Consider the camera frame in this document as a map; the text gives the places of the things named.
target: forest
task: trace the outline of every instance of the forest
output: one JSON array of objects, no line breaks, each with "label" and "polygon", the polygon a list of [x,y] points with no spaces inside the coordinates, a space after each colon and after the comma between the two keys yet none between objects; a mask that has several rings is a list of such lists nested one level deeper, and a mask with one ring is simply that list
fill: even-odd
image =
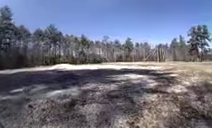
[{"label": "forest", "polygon": [[122,42],[103,35],[102,40],[69,35],[53,24],[31,32],[16,25],[13,12],[4,6],[0,8],[0,70],[58,63],[202,61],[212,40],[208,27],[193,26],[186,34],[189,40],[180,35],[170,44],[152,47],[151,42],[133,42],[130,37]]}]

